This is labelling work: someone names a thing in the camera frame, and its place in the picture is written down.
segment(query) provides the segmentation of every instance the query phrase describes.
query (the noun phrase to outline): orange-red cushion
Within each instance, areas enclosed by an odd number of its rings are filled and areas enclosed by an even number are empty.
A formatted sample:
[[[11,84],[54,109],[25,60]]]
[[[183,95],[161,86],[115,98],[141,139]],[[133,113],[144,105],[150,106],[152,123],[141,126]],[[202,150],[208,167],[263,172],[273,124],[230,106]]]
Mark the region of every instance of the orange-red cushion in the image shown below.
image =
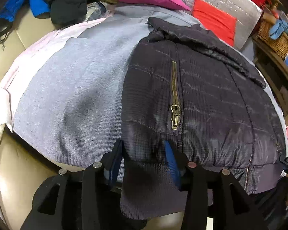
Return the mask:
[[[192,15],[217,37],[234,45],[237,18],[202,0],[194,0]]]

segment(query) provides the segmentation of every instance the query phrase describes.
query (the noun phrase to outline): zipper teeth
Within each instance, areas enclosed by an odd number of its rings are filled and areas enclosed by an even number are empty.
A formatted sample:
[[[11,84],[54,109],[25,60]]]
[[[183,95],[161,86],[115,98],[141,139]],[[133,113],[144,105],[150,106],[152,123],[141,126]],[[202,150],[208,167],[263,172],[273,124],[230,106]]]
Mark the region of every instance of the zipper teeth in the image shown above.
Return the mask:
[[[245,173],[245,183],[244,183],[244,190],[246,191],[247,189],[247,182],[248,182],[248,172],[250,170],[250,166],[251,166],[251,162],[252,162],[252,157],[253,157],[253,153],[250,156],[250,160],[248,162],[248,166],[246,168],[246,173]]]
[[[172,61],[172,66],[173,66],[173,78],[172,78],[172,90],[173,90],[173,103],[179,105],[178,101],[178,93],[177,93],[177,80],[176,80],[176,70],[177,70],[177,63],[176,61]]]

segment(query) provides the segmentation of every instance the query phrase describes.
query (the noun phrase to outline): gold zipper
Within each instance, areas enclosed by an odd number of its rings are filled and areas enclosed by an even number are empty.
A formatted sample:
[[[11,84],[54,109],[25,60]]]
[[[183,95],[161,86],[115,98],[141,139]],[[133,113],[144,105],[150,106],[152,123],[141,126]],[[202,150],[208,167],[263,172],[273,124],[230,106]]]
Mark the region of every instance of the gold zipper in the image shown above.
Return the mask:
[[[173,104],[171,106],[172,111],[172,130],[177,130],[180,122],[180,105],[177,93],[177,63],[172,61],[172,92],[173,92]]]

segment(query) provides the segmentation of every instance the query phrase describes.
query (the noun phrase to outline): wicker basket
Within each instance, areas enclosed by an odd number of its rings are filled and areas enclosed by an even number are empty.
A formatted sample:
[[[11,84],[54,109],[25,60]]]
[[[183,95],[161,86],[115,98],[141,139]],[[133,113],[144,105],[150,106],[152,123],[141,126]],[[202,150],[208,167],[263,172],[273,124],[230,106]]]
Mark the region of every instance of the wicker basket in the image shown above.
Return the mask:
[[[263,18],[258,31],[258,37],[269,47],[271,47],[278,56],[285,59],[286,55],[288,54],[288,35],[283,32],[277,40],[272,40],[269,37],[269,30],[272,26],[272,22]]]

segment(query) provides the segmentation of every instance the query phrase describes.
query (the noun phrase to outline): wooden furniture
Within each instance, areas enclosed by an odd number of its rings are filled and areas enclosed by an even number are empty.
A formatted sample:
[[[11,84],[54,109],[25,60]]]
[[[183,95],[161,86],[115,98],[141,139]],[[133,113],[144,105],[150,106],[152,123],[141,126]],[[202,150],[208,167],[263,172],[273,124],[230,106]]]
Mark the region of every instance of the wooden furniture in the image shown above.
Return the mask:
[[[257,34],[253,36],[253,42],[261,52],[253,62],[269,83],[288,126],[288,66]]]

